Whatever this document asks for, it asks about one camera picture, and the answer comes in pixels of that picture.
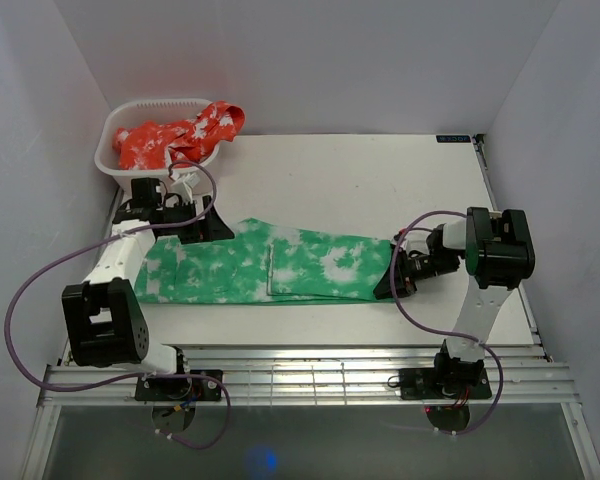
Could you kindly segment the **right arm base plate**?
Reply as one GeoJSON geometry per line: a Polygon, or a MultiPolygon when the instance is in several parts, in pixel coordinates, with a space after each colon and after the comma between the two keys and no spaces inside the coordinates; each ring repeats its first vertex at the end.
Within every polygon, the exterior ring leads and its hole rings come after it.
{"type": "Polygon", "coordinates": [[[492,391],[486,372],[476,385],[443,383],[435,377],[433,368],[403,368],[387,380],[387,386],[399,391],[402,400],[488,400],[492,391]]]}

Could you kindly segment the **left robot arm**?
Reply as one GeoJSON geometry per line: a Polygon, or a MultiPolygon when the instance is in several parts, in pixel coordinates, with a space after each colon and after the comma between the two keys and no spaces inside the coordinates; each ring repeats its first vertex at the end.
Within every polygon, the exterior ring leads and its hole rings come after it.
{"type": "Polygon", "coordinates": [[[145,257],[161,237],[180,244],[228,240],[232,230],[217,213],[217,191],[196,200],[160,191],[155,178],[134,179],[131,197],[115,212],[111,235],[96,266],[61,297],[71,354],[81,367],[121,366],[158,375],[170,399],[185,397],[192,376],[181,350],[150,338],[134,285],[145,257]]]}

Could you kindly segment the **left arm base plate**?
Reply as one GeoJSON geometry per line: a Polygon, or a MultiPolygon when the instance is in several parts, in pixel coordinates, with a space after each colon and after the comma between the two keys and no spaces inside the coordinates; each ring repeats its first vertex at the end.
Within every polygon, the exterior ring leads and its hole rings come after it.
{"type": "Polygon", "coordinates": [[[223,380],[222,370],[191,370],[204,379],[148,379],[136,384],[134,399],[144,402],[216,402],[222,397],[217,382],[223,380]]]}

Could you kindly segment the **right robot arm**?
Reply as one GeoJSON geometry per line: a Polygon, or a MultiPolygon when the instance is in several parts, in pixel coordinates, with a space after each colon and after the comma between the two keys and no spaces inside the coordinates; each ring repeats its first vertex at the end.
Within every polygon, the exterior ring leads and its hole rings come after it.
{"type": "Polygon", "coordinates": [[[403,229],[391,243],[389,266],[373,290],[377,300],[407,298],[416,293],[419,281],[454,273],[461,266],[469,280],[451,332],[420,327],[444,340],[431,367],[399,371],[401,395],[407,399],[458,394],[489,398],[484,344],[505,301],[535,268],[525,212],[470,207],[457,221],[431,230],[424,252],[408,249],[406,236],[403,229]]]}

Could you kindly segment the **green tie-dye trousers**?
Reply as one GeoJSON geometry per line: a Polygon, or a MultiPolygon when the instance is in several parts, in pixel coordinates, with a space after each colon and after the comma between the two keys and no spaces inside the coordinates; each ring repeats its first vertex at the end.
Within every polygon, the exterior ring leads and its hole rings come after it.
{"type": "Polygon", "coordinates": [[[142,303],[350,304],[374,301],[391,244],[245,219],[229,240],[159,239],[135,282],[142,303]]]}

